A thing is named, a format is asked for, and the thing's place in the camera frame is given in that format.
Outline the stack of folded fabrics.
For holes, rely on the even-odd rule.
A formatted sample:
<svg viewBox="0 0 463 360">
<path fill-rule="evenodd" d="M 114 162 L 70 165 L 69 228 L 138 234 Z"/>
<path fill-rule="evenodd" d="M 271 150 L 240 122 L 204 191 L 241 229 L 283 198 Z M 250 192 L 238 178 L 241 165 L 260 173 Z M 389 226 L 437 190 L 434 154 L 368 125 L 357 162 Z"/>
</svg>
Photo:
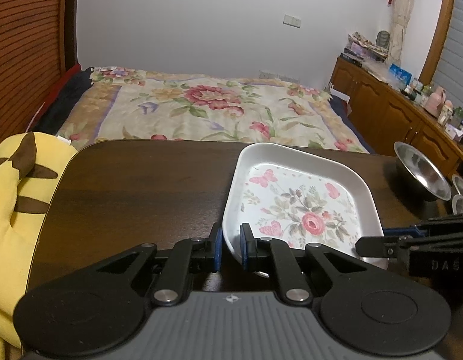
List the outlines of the stack of folded fabrics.
<svg viewBox="0 0 463 360">
<path fill-rule="evenodd" d="M 349 34 L 345 51 L 360 58 L 367 57 L 378 61 L 385 61 L 388 57 L 387 48 L 377 46 L 358 32 Z"/>
</svg>

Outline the blue box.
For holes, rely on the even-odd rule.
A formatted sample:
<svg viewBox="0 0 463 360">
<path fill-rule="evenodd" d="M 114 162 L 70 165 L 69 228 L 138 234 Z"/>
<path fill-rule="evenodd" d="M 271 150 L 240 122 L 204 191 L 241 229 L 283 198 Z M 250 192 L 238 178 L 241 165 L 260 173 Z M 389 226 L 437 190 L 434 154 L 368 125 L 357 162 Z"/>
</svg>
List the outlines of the blue box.
<svg viewBox="0 0 463 360">
<path fill-rule="evenodd" d="M 407 86 L 412 79 L 412 75 L 410 72 L 402 69 L 401 67 L 397 66 L 397 64 L 392 63 L 389 67 L 389 72 L 400 82 L 404 83 Z"/>
</svg>

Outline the floral bed quilt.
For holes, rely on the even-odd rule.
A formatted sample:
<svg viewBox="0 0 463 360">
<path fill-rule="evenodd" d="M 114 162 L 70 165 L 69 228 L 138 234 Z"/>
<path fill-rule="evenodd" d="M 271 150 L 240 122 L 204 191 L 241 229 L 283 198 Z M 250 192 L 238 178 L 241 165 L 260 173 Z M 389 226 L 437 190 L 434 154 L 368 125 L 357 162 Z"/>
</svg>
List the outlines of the floral bed quilt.
<svg viewBox="0 0 463 360">
<path fill-rule="evenodd" d="M 272 142 L 369 153 L 332 95 L 278 79 L 95 67 L 58 135 L 82 149 L 108 140 Z"/>
</svg>

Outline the window roller blind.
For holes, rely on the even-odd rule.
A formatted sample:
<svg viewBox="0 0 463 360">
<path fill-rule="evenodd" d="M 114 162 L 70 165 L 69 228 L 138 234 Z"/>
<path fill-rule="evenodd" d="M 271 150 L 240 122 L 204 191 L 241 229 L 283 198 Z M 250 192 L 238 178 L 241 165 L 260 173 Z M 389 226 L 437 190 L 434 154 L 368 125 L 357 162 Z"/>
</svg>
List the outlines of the window roller blind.
<svg viewBox="0 0 463 360">
<path fill-rule="evenodd" d="M 463 0 L 454 0 L 452 16 L 432 82 L 446 91 L 447 99 L 463 109 Z"/>
</svg>

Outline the pink bottle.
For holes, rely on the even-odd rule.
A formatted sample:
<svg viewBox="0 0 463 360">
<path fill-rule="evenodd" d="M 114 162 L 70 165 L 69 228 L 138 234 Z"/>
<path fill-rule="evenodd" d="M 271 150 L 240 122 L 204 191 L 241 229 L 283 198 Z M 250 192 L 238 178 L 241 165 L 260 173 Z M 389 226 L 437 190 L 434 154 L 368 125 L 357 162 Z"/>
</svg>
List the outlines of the pink bottle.
<svg viewBox="0 0 463 360">
<path fill-rule="evenodd" d="M 445 104 L 446 101 L 446 93 L 445 89 L 441 86 L 438 86 L 434 92 L 430 94 L 428 100 L 425 104 L 425 111 L 427 111 L 430 115 L 438 118 L 441 113 L 441 108 Z"/>
</svg>

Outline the beige curtain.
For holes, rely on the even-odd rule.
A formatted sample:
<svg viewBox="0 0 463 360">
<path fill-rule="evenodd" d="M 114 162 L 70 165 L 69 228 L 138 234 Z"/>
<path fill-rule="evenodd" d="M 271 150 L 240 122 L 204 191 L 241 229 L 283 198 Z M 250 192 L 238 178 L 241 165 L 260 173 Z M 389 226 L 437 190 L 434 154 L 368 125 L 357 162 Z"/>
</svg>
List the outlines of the beige curtain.
<svg viewBox="0 0 463 360">
<path fill-rule="evenodd" d="M 406 30 L 411 19 L 415 0 L 393 0 L 393 16 L 388 47 L 388 65 L 399 66 L 402 60 L 402 48 Z"/>
</svg>

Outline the yellow plush toy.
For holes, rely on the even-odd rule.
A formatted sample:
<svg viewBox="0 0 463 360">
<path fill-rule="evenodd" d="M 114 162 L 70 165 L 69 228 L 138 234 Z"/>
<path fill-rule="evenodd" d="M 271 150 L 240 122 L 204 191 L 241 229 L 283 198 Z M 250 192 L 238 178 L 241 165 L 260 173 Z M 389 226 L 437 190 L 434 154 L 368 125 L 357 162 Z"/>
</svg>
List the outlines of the yellow plush toy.
<svg viewBox="0 0 463 360">
<path fill-rule="evenodd" d="M 13 310 L 24 295 L 42 223 L 62 173 L 77 150 L 45 133 L 0 144 L 0 359 L 21 346 Z"/>
</svg>

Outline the white tissue box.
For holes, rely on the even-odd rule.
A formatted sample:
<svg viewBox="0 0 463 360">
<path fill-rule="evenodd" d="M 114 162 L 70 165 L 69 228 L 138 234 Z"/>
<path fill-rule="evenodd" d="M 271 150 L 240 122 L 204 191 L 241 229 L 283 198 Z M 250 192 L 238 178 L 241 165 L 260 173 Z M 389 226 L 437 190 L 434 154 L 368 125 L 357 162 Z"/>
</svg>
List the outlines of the white tissue box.
<svg viewBox="0 0 463 360">
<path fill-rule="evenodd" d="M 446 135 L 453 141 L 459 142 L 463 137 L 463 130 L 461 128 L 453 127 L 451 124 L 445 125 Z"/>
</svg>

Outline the wooden sideboard cabinet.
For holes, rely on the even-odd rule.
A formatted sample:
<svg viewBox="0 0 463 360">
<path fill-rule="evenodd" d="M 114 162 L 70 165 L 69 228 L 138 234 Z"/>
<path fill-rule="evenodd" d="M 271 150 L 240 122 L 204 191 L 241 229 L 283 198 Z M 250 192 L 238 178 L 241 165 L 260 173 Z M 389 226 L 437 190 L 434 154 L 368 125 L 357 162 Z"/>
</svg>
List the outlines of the wooden sideboard cabinet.
<svg viewBox="0 0 463 360">
<path fill-rule="evenodd" d="M 330 83 L 349 96 L 343 106 L 346 116 L 378 155 L 394 155 L 393 144 L 403 141 L 425 154 L 448 179 L 463 177 L 463 146 L 422 107 L 342 57 L 336 59 Z"/>
</svg>

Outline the white wall switch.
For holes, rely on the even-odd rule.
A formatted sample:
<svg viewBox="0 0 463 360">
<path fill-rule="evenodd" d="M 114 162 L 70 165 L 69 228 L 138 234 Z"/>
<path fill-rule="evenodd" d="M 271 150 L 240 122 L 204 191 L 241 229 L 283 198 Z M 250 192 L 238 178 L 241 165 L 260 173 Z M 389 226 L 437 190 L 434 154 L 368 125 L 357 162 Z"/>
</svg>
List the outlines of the white wall switch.
<svg viewBox="0 0 463 360">
<path fill-rule="evenodd" d="M 295 16 L 290 16 L 290 15 L 285 14 L 284 19 L 283 19 L 283 24 L 298 29 L 301 27 L 301 19 Z"/>
</svg>

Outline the wooden louvered wardrobe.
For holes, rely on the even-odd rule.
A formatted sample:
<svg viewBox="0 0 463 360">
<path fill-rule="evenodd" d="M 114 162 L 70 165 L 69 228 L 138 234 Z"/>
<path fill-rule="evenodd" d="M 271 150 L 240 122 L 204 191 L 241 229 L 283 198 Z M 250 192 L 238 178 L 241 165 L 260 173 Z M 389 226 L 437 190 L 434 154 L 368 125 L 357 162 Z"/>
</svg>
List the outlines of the wooden louvered wardrobe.
<svg viewBox="0 0 463 360">
<path fill-rule="evenodd" d="M 0 0 L 0 143 L 23 133 L 78 62 L 77 0 Z"/>
</svg>

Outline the white paper bag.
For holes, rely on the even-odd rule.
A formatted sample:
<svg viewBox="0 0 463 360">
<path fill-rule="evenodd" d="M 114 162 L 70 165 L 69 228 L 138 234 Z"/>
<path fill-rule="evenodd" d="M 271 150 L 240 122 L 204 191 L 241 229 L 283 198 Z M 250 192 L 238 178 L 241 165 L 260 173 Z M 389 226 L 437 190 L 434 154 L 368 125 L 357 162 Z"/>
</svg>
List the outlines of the white paper bag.
<svg viewBox="0 0 463 360">
<path fill-rule="evenodd" d="M 350 96 L 347 95 L 347 94 L 344 94 L 334 88 L 330 88 L 330 94 L 334 97 L 334 98 L 339 98 L 340 101 L 344 102 L 345 104 L 348 104 L 349 103 L 349 100 L 350 100 Z"/>
</svg>

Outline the floral tray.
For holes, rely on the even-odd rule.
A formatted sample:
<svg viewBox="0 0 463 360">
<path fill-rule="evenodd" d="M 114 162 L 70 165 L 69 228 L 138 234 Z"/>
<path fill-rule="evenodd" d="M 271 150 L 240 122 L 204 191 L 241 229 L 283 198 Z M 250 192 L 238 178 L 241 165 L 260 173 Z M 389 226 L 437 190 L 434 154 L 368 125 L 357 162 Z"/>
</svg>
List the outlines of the floral tray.
<svg viewBox="0 0 463 360">
<path fill-rule="evenodd" d="M 337 161 L 283 145 L 255 143 L 236 161 L 223 212 L 223 237 L 241 259 L 240 225 L 302 250 L 320 243 L 355 256 L 363 236 L 383 236 L 371 190 Z"/>
</svg>

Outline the large steel bowl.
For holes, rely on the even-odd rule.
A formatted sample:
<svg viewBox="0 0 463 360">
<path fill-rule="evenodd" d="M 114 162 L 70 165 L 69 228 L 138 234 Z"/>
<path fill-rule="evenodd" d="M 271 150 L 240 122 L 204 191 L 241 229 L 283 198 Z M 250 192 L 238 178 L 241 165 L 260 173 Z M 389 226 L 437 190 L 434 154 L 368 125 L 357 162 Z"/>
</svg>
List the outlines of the large steel bowl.
<svg viewBox="0 0 463 360">
<path fill-rule="evenodd" d="M 452 198 L 452 211 L 454 215 L 463 214 L 463 196 L 456 194 Z"/>
</svg>

